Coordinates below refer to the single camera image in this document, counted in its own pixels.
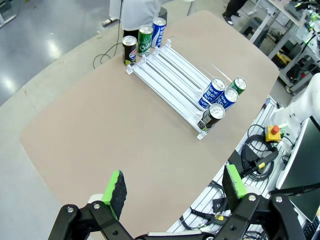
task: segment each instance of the can rack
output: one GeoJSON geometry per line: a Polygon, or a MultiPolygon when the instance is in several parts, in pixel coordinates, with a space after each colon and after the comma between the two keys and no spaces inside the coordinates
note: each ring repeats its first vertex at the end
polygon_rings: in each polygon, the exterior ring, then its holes
{"type": "Polygon", "coordinates": [[[202,98],[211,105],[203,97],[211,80],[177,53],[172,48],[170,39],[165,45],[156,47],[148,56],[143,55],[139,62],[129,64],[126,72],[129,75],[134,73],[169,104],[199,133],[199,140],[208,134],[207,127],[198,127],[199,122],[206,125],[202,121],[205,109],[198,102],[202,98]]]}

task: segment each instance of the black screen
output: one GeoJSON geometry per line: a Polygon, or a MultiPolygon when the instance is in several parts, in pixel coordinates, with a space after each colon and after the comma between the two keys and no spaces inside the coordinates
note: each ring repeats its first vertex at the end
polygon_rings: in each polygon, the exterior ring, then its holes
{"type": "MultiPolygon", "coordinates": [[[[311,118],[281,189],[316,183],[320,183],[320,127],[311,118]]],[[[320,205],[320,189],[289,198],[307,219],[314,220],[320,205]]]]}

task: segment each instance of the black can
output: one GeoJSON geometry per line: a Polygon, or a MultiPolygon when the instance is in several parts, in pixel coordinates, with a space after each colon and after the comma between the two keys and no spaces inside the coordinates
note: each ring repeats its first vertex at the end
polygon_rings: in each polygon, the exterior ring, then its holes
{"type": "Polygon", "coordinates": [[[122,58],[125,65],[135,63],[137,56],[137,39],[134,36],[125,36],[122,39],[122,58]]]}
{"type": "Polygon", "coordinates": [[[219,103],[213,103],[207,110],[203,112],[202,121],[198,122],[198,127],[202,130],[212,128],[220,119],[225,116],[226,112],[219,103]]]}

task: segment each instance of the green can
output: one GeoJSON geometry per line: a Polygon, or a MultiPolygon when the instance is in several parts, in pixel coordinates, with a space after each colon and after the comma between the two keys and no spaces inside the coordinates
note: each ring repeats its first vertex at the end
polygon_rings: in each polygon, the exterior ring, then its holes
{"type": "Polygon", "coordinates": [[[243,77],[237,76],[230,84],[229,88],[233,88],[240,95],[247,89],[247,81],[243,77]]]}
{"type": "Polygon", "coordinates": [[[153,31],[154,29],[149,25],[142,25],[139,28],[137,53],[140,57],[150,52],[153,31]]]}

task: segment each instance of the black pants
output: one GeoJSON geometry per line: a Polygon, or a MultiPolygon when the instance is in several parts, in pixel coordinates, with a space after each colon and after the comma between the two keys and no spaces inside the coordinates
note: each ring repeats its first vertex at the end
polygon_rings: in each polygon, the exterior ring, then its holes
{"type": "Polygon", "coordinates": [[[226,6],[226,10],[223,13],[223,16],[231,17],[236,12],[238,12],[240,8],[242,8],[245,5],[246,2],[247,0],[230,0],[228,6],[226,6]]]}
{"type": "Polygon", "coordinates": [[[139,30],[133,30],[133,31],[123,30],[123,37],[134,36],[136,38],[136,40],[138,40],[138,33],[139,33],[139,30]]]}

